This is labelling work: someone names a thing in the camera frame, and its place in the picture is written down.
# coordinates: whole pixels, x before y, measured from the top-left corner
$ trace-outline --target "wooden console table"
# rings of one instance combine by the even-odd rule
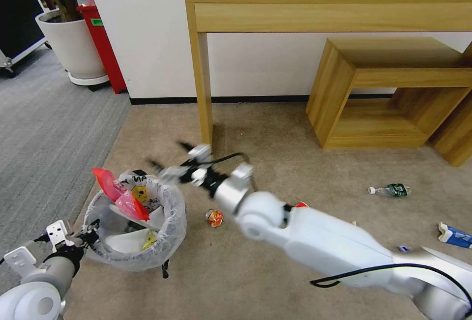
[[[213,131],[208,32],[472,31],[472,0],[185,0],[185,6],[204,143]]]

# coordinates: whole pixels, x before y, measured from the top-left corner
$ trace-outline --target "plastic bottle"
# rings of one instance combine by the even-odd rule
[[[371,195],[380,195],[394,198],[406,197],[412,192],[411,188],[405,186],[404,184],[389,184],[386,187],[379,188],[369,187],[368,191]]]

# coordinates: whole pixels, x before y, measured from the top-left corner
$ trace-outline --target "white plastic bag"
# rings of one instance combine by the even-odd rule
[[[108,248],[103,240],[129,231],[129,221],[110,210],[109,205],[113,201],[100,191],[89,204],[84,217],[84,227],[100,219],[100,239],[90,247],[95,253],[90,258],[126,271],[139,272],[159,267],[172,256],[185,238],[187,219],[183,195],[175,185],[161,184],[152,175],[135,177],[125,173],[119,178],[120,181],[123,179],[131,184],[126,188],[133,188],[133,184],[146,187],[147,198],[143,202],[150,211],[163,207],[164,224],[159,232],[152,232],[157,241],[148,249],[137,253],[123,254]]]

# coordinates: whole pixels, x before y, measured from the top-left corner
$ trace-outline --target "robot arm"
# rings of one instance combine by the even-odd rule
[[[0,320],[62,319],[65,297],[77,274],[84,249],[98,239],[98,221],[86,231],[71,235],[59,220],[46,234],[7,253],[5,262],[21,276],[21,284],[0,296]],[[38,241],[50,241],[53,253],[44,262]]]
[[[211,147],[189,151],[179,168],[162,178],[191,182],[209,191],[246,237],[283,249],[287,256],[326,276],[320,288],[343,282],[381,287],[409,296],[431,320],[462,320],[471,314],[472,267],[430,249],[392,253],[368,232],[309,207],[291,207],[269,192],[250,193],[252,167],[241,164],[231,176],[213,169]],[[337,281],[324,285],[323,282]]]

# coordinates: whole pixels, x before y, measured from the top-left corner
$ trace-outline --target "red plastic wrapper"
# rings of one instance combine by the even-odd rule
[[[109,170],[102,168],[93,168],[93,174],[97,182],[118,208],[127,216],[134,219],[149,220],[149,211],[125,189],[125,187],[116,182],[116,178]]]
[[[206,221],[212,228],[219,227],[223,223],[223,212],[216,209],[209,209],[206,212]]]

